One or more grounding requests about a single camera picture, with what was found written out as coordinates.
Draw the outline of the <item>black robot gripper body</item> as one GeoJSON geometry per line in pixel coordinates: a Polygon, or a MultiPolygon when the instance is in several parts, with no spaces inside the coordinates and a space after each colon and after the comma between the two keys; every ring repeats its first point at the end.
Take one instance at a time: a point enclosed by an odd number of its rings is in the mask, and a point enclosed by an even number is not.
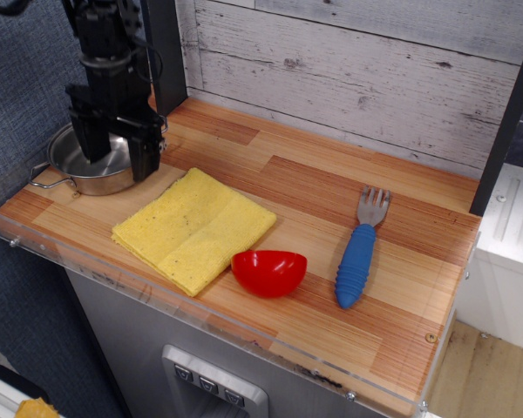
{"type": "Polygon", "coordinates": [[[129,139],[137,132],[160,132],[164,121],[149,105],[151,77],[147,54],[79,56],[87,84],[69,84],[70,111],[92,113],[110,133],[129,139]]]}

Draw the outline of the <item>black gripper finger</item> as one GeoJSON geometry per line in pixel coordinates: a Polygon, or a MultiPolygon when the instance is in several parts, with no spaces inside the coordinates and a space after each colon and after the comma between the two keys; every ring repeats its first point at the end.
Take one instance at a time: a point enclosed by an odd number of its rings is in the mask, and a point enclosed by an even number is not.
{"type": "Polygon", "coordinates": [[[141,182],[156,172],[166,141],[160,132],[137,132],[128,139],[132,176],[141,182]]]}
{"type": "Polygon", "coordinates": [[[90,164],[111,151],[109,131],[101,118],[81,111],[70,111],[70,116],[79,146],[90,164]]]}

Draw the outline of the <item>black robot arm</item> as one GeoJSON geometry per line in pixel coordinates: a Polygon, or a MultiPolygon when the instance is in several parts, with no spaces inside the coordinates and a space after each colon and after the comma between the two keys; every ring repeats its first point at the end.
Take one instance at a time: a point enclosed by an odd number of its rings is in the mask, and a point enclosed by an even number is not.
{"type": "Polygon", "coordinates": [[[65,88],[80,148],[95,164],[110,152],[111,135],[122,137],[133,178],[140,182],[159,168],[164,119],[149,105],[150,47],[136,35],[139,7],[132,1],[65,1],[63,6],[87,79],[85,85],[65,88]]]}

